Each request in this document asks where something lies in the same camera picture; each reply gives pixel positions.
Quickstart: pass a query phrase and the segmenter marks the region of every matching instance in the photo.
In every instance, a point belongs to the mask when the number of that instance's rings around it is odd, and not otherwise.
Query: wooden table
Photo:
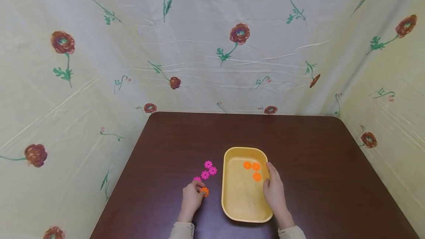
[[[273,219],[234,222],[221,209],[223,156],[234,146],[266,153],[307,239],[419,238],[356,140],[332,117],[154,113],[91,238],[168,239],[182,188],[206,160],[218,173],[204,181],[210,196],[195,215],[195,239],[278,238]]]

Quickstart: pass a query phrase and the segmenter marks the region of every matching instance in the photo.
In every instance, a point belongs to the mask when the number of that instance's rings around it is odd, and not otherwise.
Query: yellow plastic tray
[[[254,169],[245,169],[243,163],[259,163],[261,180],[255,181]],[[221,206],[224,213],[239,222],[267,222],[273,216],[263,195],[263,183],[269,178],[267,157],[259,149],[232,147],[224,154]]]

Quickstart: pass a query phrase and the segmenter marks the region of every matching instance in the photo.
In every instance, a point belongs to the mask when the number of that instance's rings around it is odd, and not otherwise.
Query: child's hand
[[[183,189],[182,208],[177,222],[192,222],[193,215],[201,206],[205,195],[204,192],[200,192],[203,187],[205,187],[204,183],[193,180]]]
[[[269,170],[270,180],[267,178],[263,186],[266,202],[272,209],[280,229],[293,227],[295,223],[286,207],[285,192],[279,172],[271,163],[267,163],[267,168]]]

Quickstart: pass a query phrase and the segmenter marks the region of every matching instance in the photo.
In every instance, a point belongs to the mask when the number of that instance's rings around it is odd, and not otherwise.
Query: sleeve
[[[176,222],[169,239],[193,239],[195,226],[193,223]]]
[[[298,227],[294,226],[286,228],[284,230],[277,230],[280,239],[305,239],[303,231]]]

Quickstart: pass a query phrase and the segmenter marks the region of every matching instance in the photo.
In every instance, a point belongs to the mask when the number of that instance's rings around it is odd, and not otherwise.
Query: fabric wall
[[[420,18],[366,55],[423,3],[0,0],[0,238],[89,238],[156,111],[332,115],[359,145],[363,125],[425,238]]]
[[[389,1],[397,5],[384,16],[383,0],[368,0],[369,7],[359,11],[363,19],[380,23],[375,29],[366,22],[358,26],[365,30],[356,36],[354,52],[363,55],[363,62],[339,98],[340,117],[420,238],[425,238],[425,0]],[[389,43],[380,50],[375,36],[379,43]],[[364,52],[360,46],[368,44],[377,49]]]

